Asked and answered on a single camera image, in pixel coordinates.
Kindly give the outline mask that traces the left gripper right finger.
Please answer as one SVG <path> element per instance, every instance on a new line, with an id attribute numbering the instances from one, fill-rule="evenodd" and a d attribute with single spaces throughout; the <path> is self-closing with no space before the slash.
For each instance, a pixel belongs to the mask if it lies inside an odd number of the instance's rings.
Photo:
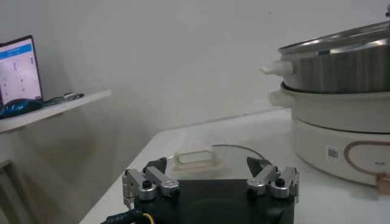
<path id="1" fill-rule="evenodd" d="M 300 173 L 295 167 L 282 171 L 266 159 L 247 157 L 252 178 L 246 181 L 247 193 L 254 198 L 271 193 L 274 198 L 299 197 Z"/>

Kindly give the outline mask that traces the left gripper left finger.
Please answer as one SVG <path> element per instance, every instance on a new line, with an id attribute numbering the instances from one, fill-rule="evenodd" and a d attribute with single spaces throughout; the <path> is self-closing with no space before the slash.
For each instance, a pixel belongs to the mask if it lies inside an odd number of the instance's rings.
<path id="1" fill-rule="evenodd" d="M 149 161 L 139 172 L 136 169 L 127 169 L 122 174 L 122 191 L 124 201 L 139 198 L 142 201 L 154 200 L 157 190 L 166 198 L 178 198 L 180 185 L 177 180 L 165 175 L 168 159 L 165 157 Z"/>

